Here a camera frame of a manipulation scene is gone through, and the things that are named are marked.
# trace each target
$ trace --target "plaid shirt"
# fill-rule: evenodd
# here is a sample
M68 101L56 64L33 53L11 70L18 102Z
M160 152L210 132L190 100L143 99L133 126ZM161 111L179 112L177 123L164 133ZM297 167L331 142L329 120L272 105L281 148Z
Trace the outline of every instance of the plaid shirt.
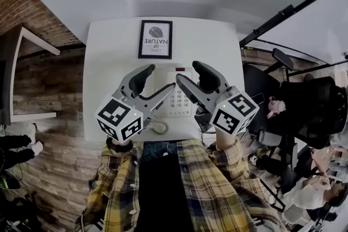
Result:
M140 213L143 146L135 143L127 153L104 148L101 165L90 181L93 190L83 214L86 228L105 214L103 231L134 231ZM257 231L257 222L273 231L286 231L267 203L259 179L249 178L238 141L227 150L211 151L199 140L184 140L177 142L177 151L195 231ZM80 229L77 220L76 230Z

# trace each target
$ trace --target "black pipe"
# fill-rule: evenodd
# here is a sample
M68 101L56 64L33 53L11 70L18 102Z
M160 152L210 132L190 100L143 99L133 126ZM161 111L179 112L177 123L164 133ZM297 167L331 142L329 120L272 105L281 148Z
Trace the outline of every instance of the black pipe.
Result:
M282 65L283 65L283 63L281 63L280 61L277 61L273 65L271 65L269 68L265 69L263 72L264 73L271 73L271 72L275 71L276 69L279 69Z
M250 33L247 37L242 39L239 42L240 47L244 47L247 43L250 43L251 41L259 38L261 35L266 33L267 31L271 30L284 20L288 19L290 16L294 15L295 13L301 11L308 5L312 4L317 0L305 0L295 8L292 5L287 6L284 10L280 11L277 15L272 17L270 20L266 21L264 24L262 24L259 28L253 30L252 33Z

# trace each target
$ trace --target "person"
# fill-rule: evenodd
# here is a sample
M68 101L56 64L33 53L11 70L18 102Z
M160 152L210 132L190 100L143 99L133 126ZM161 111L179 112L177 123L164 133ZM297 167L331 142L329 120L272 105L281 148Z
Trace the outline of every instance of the person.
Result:
M326 202L333 207L341 206L348 195L348 185L335 184L333 187L330 187L330 180L318 159L318 153L314 150L311 150L310 153L320 172L320 176L299 179L290 191L284 193L283 203L287 207L295 205L303 209L320 208ZM281 175L288 168L286 164L279 160L255 157L255 155L250 156L249 161L272 174Z
M16 164L33 159L43 150L44 146L42 143L35 140L35 133L35 124L30 124L29 135L6 135L0 137L0 173ZM9 150L28 145L28 149L19 152Z
M239 141L218 129L208 149L195 139L106 146L90 187L75 231L286 231Z

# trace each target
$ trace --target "picture frame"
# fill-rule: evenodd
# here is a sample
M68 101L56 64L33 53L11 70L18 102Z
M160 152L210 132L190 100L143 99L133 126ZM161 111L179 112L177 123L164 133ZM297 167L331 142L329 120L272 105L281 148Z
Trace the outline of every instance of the picture frame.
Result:
M172 21L142 20L138 58L172 59Z

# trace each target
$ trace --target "black office chair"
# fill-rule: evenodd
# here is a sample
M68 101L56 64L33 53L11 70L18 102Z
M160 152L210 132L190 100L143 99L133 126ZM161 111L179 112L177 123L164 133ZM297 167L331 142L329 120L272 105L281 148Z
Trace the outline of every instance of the black office chair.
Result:
M323 221L335 221L337 214L335 212L330 212L331 206L328 203L321 208L314 210L307 210L312 221L323 220Z
M280 175L280 185L279 188L282 194L289 192L300 180L302 177L308 178L312 175L315 175L317 172L317 167L312 169L312 158L310 155L310 148L305 147L299 152L299 162L295 169L291 169L290 167L286 167L284 171L282 171ZM284 212L285 204L278 198L277 194L275 194L266 183L264 183L261 179L260 182L263 186L268 190L268 192L275 198L276 202L279 203L281 207L277 207L275 204L270 204L271 207L276 209L279 212Z
M245 92L258 100L260 107L248 130L261 143L282 147L282 160L295 167L297 146L294 137L316 149L328 145L330 135L341 132L345 126L347 94L330 77L281 84L269 73L282 66L293 70L294 65L279 49L275 48L272 56L277 62L265 71L243 64ZM284 101L287 108L278 116L267 119L272 96Z

